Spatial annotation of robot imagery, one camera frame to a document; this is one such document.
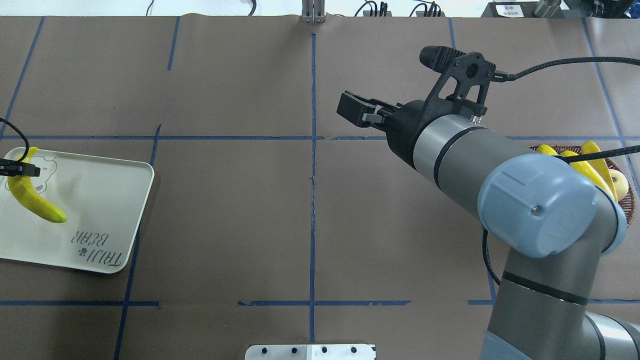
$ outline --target rectangular tray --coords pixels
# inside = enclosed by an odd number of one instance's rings
[[[23,147],[5,158],[15,159]],[[0,258],[112,274],[129,260],[154,179],[140,161],[38,150],[32,177],[42,197],[67,214],[48,222],[18,203],[0,179]]]

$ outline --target wicker basket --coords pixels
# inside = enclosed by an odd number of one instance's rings
[[[580,151],[581,151],[581,148],[577,145],[549,145],[549,146],[551,146],[558,154],[560,154],[565,150],[573,151],[573,152],[576,152],[577,154],[580,154]],[[530,146],[529,148],[532,150],[538,150],[538,145]],[[620,167],[617,166],[615,162],[613,162],[613,160],[606,158],[605,161],[607,162],[607,166],[609,168],[613,168],[613,169],[616,169],[617,171],[623,172],[622,169],[620,169]],[[627,196],[625,196],[620,201],[618,201],[618,204],[620,204],[620,206],[622,207],[622,210],[625,212],[625,216],[627,217],[627,227],[629,227],[631,225],[631,222],[634,219],[634,215],[636,214],[636,196],[633,191],[632,181],[630,180],[630,177],[627,176],[627,179],[629,179],[629,192],[627,193]]]

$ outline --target gray robotic arm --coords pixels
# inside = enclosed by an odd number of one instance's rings
[[[481,359],[640,360],[639,326],[586,312],[600,256],[626,233],[620,206],[565,161],[479,125],[489,83],[505,76],[481,54],[428,46],[420,61],[442,74],[425,101],[344,92],[338,114],[384,131],[394,153],[511,246]],[[441,99],[449,78],[456,90]]]

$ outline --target white bracket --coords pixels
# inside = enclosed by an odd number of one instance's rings
[[[333,345],[253,345],[244,360],[376,360],[376,346]]]
[[[302,22],[324,22],[324,0],[302,0]]]

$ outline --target toy banana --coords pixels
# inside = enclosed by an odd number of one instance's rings
[[[549,145],[545,145],[542,144],[540,146],[538,146],[538,152],[540,154],[546,154],[546,155],[551,155],[551,156],[557,156],[558,153],[554,150],[553,147],[549,146]]]
[[[576,156],[576,155],[577,154],[575,152],[569,151],[569,150],[563,151],[560,154],[560,156],[563,156],[563,157]],[[604,182],[604,180],[602,179],[602,176],[600,176],[600,174],[598,174],[598,172],[591,165],[589,165],[588,162],[575,161],[571,163],[571,166],[573,167],[574,170],[586,176],[594,184],[601,187],[602,190],[604,190],[609,194],[609,196],[613,197],[613,193],[611,192],[611,189],[609,189],[609,186],[607,185],[607,183]]]
[[[37,147],[30,147],[29,153],[22,161],[30,163],[36,151],[38,151]],[[67,221],[67,216],[59,207],[51,204],[38,194],[35,188],[33,188],[29,176],[9,177],[7,183],[9,184],[9,190],[13,197],[30,212],[50,222],[61,223]]]
[[[583,154],[593,154],[594,152],[600,152],[600,148],[595,142],[587,141],[582,144]],[[588,160],[587,162],[598,172],[598,174],[600,174],[600,176],[602,176],[602,179],[607,183],[607,186],[613,193],[613,198],[616,199],[616,202],[620,201],[616,188],[613,185],[613,179],[611,179],[607,162],[604,161],[604,159]]]

